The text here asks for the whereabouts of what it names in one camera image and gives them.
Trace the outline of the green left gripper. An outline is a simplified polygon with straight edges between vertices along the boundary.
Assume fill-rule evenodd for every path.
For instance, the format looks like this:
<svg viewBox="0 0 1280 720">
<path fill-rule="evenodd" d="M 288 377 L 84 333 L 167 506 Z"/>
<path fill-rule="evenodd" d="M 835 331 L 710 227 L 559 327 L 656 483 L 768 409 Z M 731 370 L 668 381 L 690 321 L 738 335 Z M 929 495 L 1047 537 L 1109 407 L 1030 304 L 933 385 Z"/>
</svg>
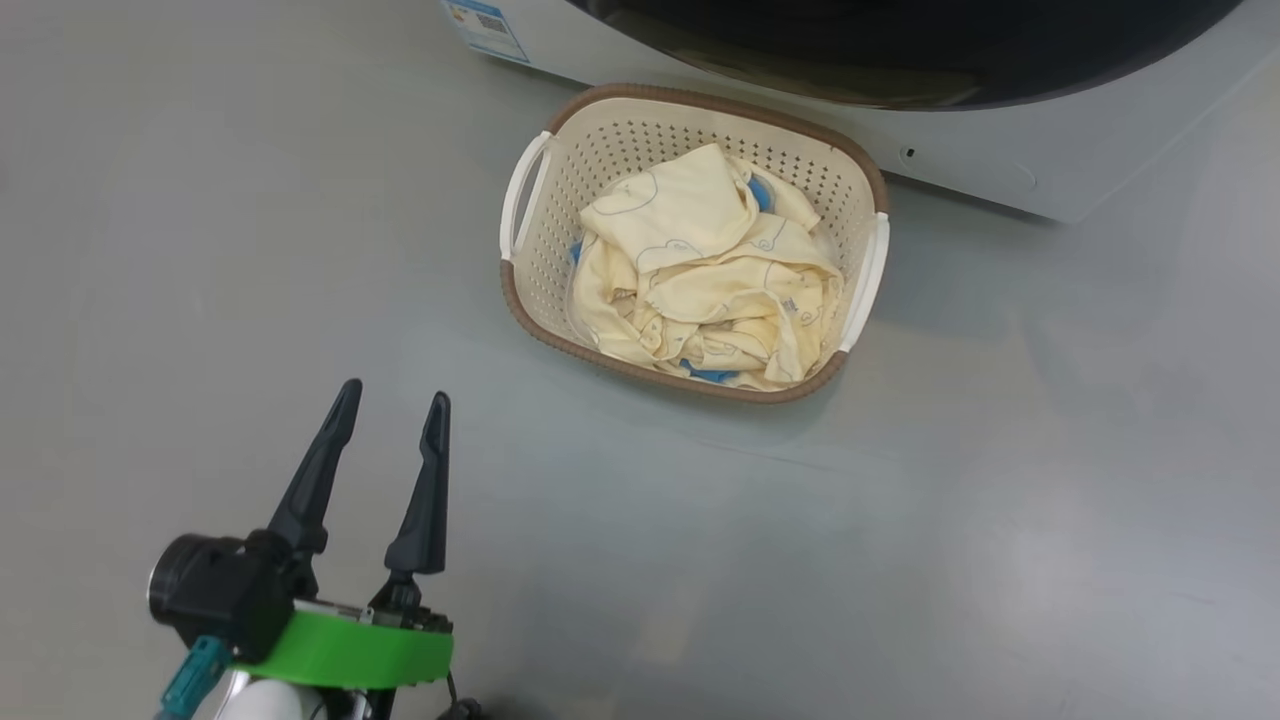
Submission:
<svg viewBox="0 0 1280 720">
<path fill-rule="evenodd" d="M 358 378 L 343 383 L 268 524 L 294 553 L 312 556 L 326 548 L 326 509 L 362 392 Z M 239 669 L 296 685 L 361 691 L 394 691 L 448 674 L 452 625 L 421 606 L 408 575 L 445 569 L 451 410 L 451 397 L 436 392 L 419 441 L 421 468 L 410 503 L 385 551 L 385 569 L 399 577 L 388 578 L 358 619 L 289 610 L 273 583 L 239 593 L 230 605 L 230 642 L 243 652 Z"/>
</svg>

